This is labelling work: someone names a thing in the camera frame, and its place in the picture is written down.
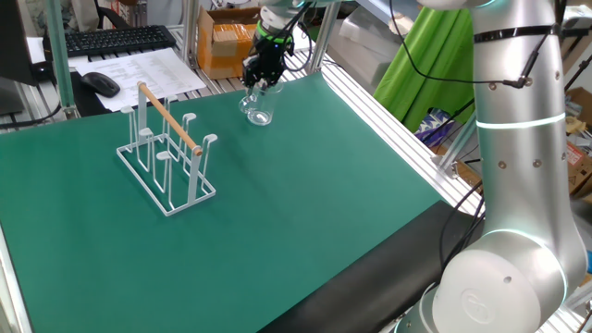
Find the cardboard box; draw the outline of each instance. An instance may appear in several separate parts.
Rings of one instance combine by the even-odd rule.
[[[592,93],[584,88],[575,88],[566,93],[572,98],[572,102],[582,106],[582,113],[578,119],[584,121],[587,125],[592,125]]]
[[[242,76],[242,60],[253,45],[261,8],[206,11],[197,18],[197,63],[212,80]]]
[[[592,176],[592,158],[571,142],[567,142],[567,169],[570,194],[574,197],[588,194],[588,187],[592,190],[592,181],[588,181]]]

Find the keyboard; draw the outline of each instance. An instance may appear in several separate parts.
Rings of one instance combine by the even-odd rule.
[[[114,52],[153,50],[175,46],[165,26],[147,26],[66,34],[68,56],[97,56]]]

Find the wooden handle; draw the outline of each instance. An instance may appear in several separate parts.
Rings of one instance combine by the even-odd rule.
[[[193,148],[195,148],[197,144],[195,144],[195,142],[191,139],[189,134],[187,134],[187,132],[183,130],[183,128],[179,125],[177,120],[175,120],[173,116],[171,116],[170,113],[168,113],[165,107],[160,102],[158,102],[156,96],[154,96],[150,89],[146,87],[146,83],[138,82],[138,87],[140,87],[140,90],[146,95],[146,97],[148,97],[148,100],[152,103],[152,105],[154,105],[156,110],[160,112],[160,114],[163,116],[166,122],[168,122],[170,127],[172,127],[173,130],[175,130],[175,132],[180,136],[180,138],[183,139],[183,141],[185,141],[187,147],[189,147],[189,149],[191,149],[191,151],[193,152]],[[200,156],[202,155],[202,150],[197,149],[194,153],[196,156]]]

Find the black cable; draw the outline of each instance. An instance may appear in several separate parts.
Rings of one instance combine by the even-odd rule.
[[[567,0],[555,0],[555,21],[560,26],[563,24],[565,10],[567,9]]]
[[[306,38],[308,38],[308,56],[306,57],[306,61],[304,61],[304,64],[302,64],[302,66],[299,68],[289,68],[286,64],[286,57],[282,57],[281,61],[284,63],[284,68],[286,68],[286,70],[290,72],[297,72],[305,69],[308,63],[311,61],[311,57],[313,57],[313,39],[311,38],[311,35],[308,33],[308,28],[306,28],[306,25],[304,25],[302,22],[298,22],[298,26],[300,27],[300,29],[302,29],[302,32],[304,32]]]
[[[530,71],[532,70],[533,66],[535,65],[537,58],[538,58],[538,51],[540,50],[540,47],[542,46],[543,42],[545,42],[547,40],[547,36],[549,36],[549,34],[551,33],[551,31],[553,30],[553,27],[549,28],[549,32],[547,32],[545,34],[545,36],[543,37],[543,39],[541,40],[541,42],[535,47],[535,49],[533,50],[533,52],[530,54],[530,56],[528,57],[528,60],[526,61],[526,65],[524,66],[524,69],[522,71],[522,75],[520,76],[520,78],[518,80],[481,80],[481,81],[475,81],[475,80],[456,80],[456,79],[443,79],[443,78],[434,78],[431,77],[429,75],[426,75],[424,73],[422,73],[419,68],[417,68],[417,66],[415,65],[415,63],[413,62],[413,59],[411,57],[411,52],[409,52],[409,48],[407,47],[407,43],[405,42],[405,39],[403,38],[403,36],[401,35],[401,31],[399,30],[399,25],[397,24],[397,20],[395,19],[395,12],[392,9],[392,0],[388,0],[388,6],[390,9],[390,17],[392,18],[392,23],[395,27],[395,30],[397,31],[397,33],[399,34],[399,38],[401,38],[401,44],[403,45],[403,49],[405,50],[405,53],[407,54],[407,57],[409,58],[409,62],[411,63],[413,69],[415,70],[415,72],[417,72],[417,74],[419,74],[420,76],[426,78],[426,79],[430,79],[430,80],[439,80],[439,81],[446,81],[446,82],[458,82],[458,83],[468,83],[468,84],[482,84],[482,83],[500,83],[503,85],[507,85],[507,86],[511,86],[517,89],[521,89],[526,85],[526,78],[527,76],[525,76],[525,73],[530,73]]]
[[[479,148],[479,144],[477,144],[477,146],[475,148],[473,148],[472,151],[470,151],[469,153],[465,154],[463,157],[459,158],[459,160],[463,160],[466,156],[470,155],[472,152],[474,152],[475,150],[477,150],[477,148]]]
[[[475,160],[469,160],[469,161],[462,161],[463,163],[465,163],[466,165],[472,164],[472,163],[478,163],[481,162],[481,158],[477,158]]]
[[[460,253],[462,250],[464,250],[464,248],[466,248],[468,246],[469,240],[471,239],[471,236],[473,236],[473,232],[481,223],[480,221],[484,218],[485,214],[483,214],[482,216],[479,216],[479,213],[481,212],[481,207],[483,207],[484,203],[485,203],[485,196],[482,196],[481,201],[479,202],[479,205],[477,206],[477,209],[475,210],[475,214],[473,215],[473,221],[471,222],[471,224],[469,225],[467,230],[464,232],[462,237],[459,239],[459,241],[454,245],[454,247],[452,248],[452,251],[450,251],[449,255],[446,257],[446,260],[444,260],[444,268],[443,269],[445,269],[446,266],[448,266],[448,264],[450,263],[450,260],[452,260],[452,258],[454,258],[454,256],[456,256],[456,254]]]
[[[586,59],[586,60],[582,61],[582,63],[580,63],[579,69],[577,69],[577,71],[575,72],[575,74],[573,74],[570,81],[567,82],[567,84],[565,85],[565,88],[563,89],[565,92],[567,92],[568,90],[570,90],[570,88],[572,88],[572,85],[580,77],[580,75],[582,75],[582,73],[586,70],[586,68],[588,68],[588,66],[590,66],[591,62],[592,62],[592,55],[590,55],[588,57],[588,59]]]
[[[28,121],[20,121],[20,122],[14,122],[11,124],[0,124],[0,130],[9,130],[9,129],[17,129],[17,128],[21,128],[21,127],[27,127],[27,126],[33,126],[33,125],[38,125],[43,123],[45,120],[49,119],[50,117],[53,117],[55,115],[57,115],[57,113],[59,112],[59,110],[62,109],[62,105],[58,104],[57,107],[55,108],[55,110],[42,118],[39,119],[34,119],[34,120],[28,120]]]
[[[446,125],[450,124],[450,122],[452,120],[454,120],[456,117],[460,116],[462,112],[464,112],[464,110],[466,110],[467,108],[469,108],[469,106],[471,106],[473,103],[475,102],[475,99],[472,99],[469,101],[469,103],[463,105],[460,109],[458,109],[453,115],[452,117],[448,118],[448,120],[446,120],[444,122],[444,124],[438,126],[438,128],[436,130],[434,130],[433,132],[429,133],[423,140],[422,143],[426,143],[428,140],[432,139],[434,137],[434,135],[436,135],[439,131],[444,130],[444,128],[446,127]]]
[[[474,191],[477,191],[477,189],[483,184],[483,181],[480,180],[476,185],[474,185],[474,187],[468,191],[463,198],[454,206],[454,208],[452,209],[452,212],[450,212],[448,218],[446,219],[446,221],[444,222],[444,226],[442,226],[442,230],[440,231],[440,266],[442,268],[442,273],[444,273],[444,263],[445,263],[445,258],[444,258],[444,234],[446,231],[446,227],[448,226],[448,224],[451,222],[452,218],[454,217],[454,215],[456,214],[456,212],[458,212],[459,208],[461,208],[461,206],[463,205],[463,203],[471,196],[471,194],[473,194]]]

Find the green cloth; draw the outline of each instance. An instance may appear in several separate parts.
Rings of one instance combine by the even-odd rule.
[[[287,83],[264,128],[243,96],[173,105],[197,114],[197,142],[219,139],[216,196],[171,217],[116,155],[127,115],[0,136],[0,220],[36,333],[255,332],[441,200],[321,74]]]
[[[473,27],[468,10],[422,9],[405,42],[422,73],[435,78],[473,79]],[[415,132],[430,107],[453,114],[473,94],[471,84],[420,76],[401,46],[374,97]],[[466,121],[474,110],[471,106],[457,120]]]

